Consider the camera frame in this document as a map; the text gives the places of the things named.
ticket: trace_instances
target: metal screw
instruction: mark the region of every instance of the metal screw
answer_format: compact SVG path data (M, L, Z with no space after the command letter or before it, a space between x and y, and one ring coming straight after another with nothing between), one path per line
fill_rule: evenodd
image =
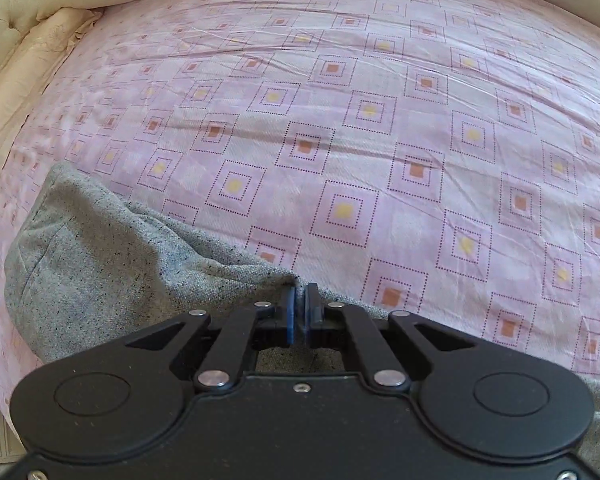
M400 386L406 380L407 377L398 370L380 370L374 374L374 381L381 386Z
M207 370L198 376L200 384L212 388L219 388L229 382L229 374L222 370Z
M294 384L294 391L297 394L308 394L311 391L311 386L307 383Z

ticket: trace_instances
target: gray fabric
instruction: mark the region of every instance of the gray fabric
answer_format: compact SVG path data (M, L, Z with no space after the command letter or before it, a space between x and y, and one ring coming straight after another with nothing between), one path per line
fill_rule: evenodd
M7 254L5 299L31 349L50 362L192 308L225 316L275 301L305 281L253 254L133 202L66 163L54 166ZM330 290L325 301L356 303ZM364 306L374 317L384 310ZM334 352L262 352L258 369L341 369ZM600 471L600 381L586 380L596 417L580 455Z

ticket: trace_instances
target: orange square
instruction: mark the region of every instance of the orange square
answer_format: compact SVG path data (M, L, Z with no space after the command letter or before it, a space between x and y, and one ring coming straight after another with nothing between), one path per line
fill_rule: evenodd
M388 286L382 293L381 303L386 306L396 307L400 303L400 294L400 290Z
M275 255L275 254L266 253L266 252L264 252L264 251L262 251L262 252L260 253L260 257L261 257L263 260L267 260L267 261L268 261L270 264L272 264L273 262L275 262L275 261L276 261L276 255Z
M412 162L409 167L409 174L416 178L423 178L424 166L422 164L418 164L417 162Z
M520 209L520 211L526 211L526 196L516 195L515 199L513 199L513 205L516 209Z
M516 327L518 324L510 319L502 320L502 327L500 328L500 334L504 337L513 337L516 333Z
M298 151L300 153L311 153L314 144L308 140L300 140L298 142Z

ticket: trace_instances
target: bed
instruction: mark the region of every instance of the bed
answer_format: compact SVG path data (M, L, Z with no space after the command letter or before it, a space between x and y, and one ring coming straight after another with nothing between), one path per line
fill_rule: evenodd
M600 379L600 0L34 10L0 46L7 418L42 362L4 256L58 160L350 297Z

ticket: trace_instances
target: patterned bedsheet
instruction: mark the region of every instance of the patterned bedsheet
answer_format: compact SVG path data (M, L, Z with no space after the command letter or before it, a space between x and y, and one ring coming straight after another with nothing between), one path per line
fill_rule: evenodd
M6 250L48 169L323 285L600 378L600 30L539 0L107 10L0 178L0 408L40 364Z

